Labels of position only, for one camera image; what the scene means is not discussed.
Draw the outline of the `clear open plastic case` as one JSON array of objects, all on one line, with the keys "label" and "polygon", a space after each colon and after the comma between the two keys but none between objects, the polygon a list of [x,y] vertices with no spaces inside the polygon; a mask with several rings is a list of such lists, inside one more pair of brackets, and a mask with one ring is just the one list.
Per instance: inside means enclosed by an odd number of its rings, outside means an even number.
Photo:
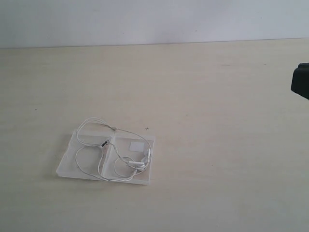
[{"label": "clear open plastic case", "polygon": [[56,170],[60,177],[148,185],[151,165],[143,172],[135,171],[126,162],[146,161],[155,137],[138,137],[111,131],[74,131]]}]

